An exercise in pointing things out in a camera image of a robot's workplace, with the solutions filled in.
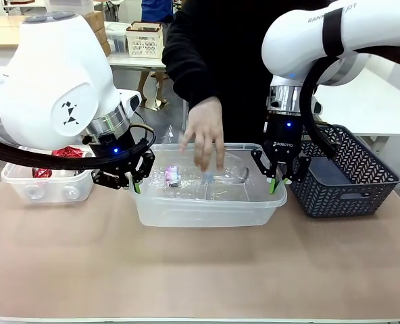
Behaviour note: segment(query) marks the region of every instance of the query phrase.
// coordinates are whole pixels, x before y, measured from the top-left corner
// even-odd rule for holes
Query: black strap
[[[344,53],[341,40],[341,18],[343,8],[324,14],[322,40],[323,49],[327,56],[337,57]]]

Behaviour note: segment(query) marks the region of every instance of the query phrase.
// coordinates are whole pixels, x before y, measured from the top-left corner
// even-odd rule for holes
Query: basket handle
[[[363,186],[350,187],[346,189],[346,193],[340,196],[341,200],[363,200],[367,198],[372,198],[376,194],[373,189],[367,189]]]

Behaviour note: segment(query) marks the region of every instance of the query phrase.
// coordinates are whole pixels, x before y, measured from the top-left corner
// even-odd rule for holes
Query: black sweatshirt
[[[226,142],[261,144],[271,73],[261,44],[272,22],[328,0],[186,0],[170,26],[163,63],[174,92],[194,107],[217,96]]]

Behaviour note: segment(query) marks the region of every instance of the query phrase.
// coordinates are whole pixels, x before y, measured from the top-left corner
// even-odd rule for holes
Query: gray floor
[[[137,89],[140,72],[136,71],[114,71],[114,84],[116,88]],[[145,86],[145,96],[153,98],[155,94],[155,79],[148,79]],[[164,98],[168,104],[161,111],[151,111],[138,108],[138,112],[146,119],[151,127],[155,128],[157,134],[156,143],[177,143],[182,131],[182,99],[176,96],[172,90],[172,81],[166,80],[163,89]],[[134,137],[140,138],[143,133],[139,130]],[[5,165],[0,161],[0,172]]]

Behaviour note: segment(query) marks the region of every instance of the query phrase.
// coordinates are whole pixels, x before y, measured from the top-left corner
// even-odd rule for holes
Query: blue shirt
[[[143,22],[172,22],[172,0],[142,0],[141,20]]]

